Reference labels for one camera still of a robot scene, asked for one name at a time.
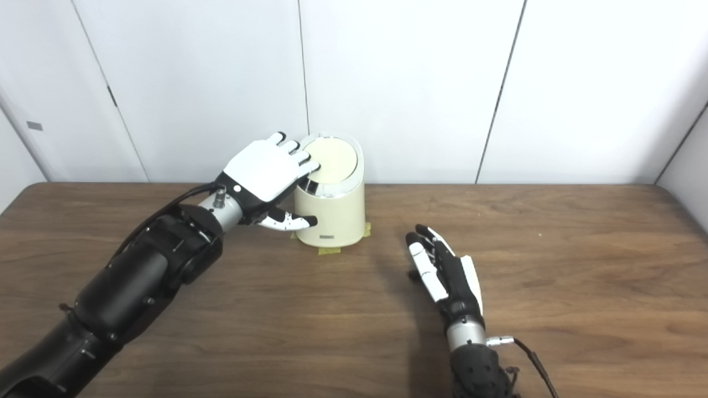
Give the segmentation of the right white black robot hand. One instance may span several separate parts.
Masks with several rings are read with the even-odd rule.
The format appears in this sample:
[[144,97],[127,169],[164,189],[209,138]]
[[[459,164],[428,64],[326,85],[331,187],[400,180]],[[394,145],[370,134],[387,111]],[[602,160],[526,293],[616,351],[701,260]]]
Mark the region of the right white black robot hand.
[[470,255],[458,256],[442,235],[423,224],[405,235],[405,244],[413,264],[407,277],[425,287],[445,328],[455,323],[486,328],[480,280]]

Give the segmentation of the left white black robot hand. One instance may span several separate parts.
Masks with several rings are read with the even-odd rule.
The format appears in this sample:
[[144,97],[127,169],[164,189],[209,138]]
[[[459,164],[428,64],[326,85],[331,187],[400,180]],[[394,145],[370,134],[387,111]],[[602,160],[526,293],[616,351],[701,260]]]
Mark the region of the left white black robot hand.
[[297,141],[275,133],[250,143],[223,168],[215,180],[226,191],[223,207],[207,201],[201,206],[213,211],[223,232],[254,224],[283,231],[309,229],[318,224],[316,216],[287,212],[278,205],[320,168]]

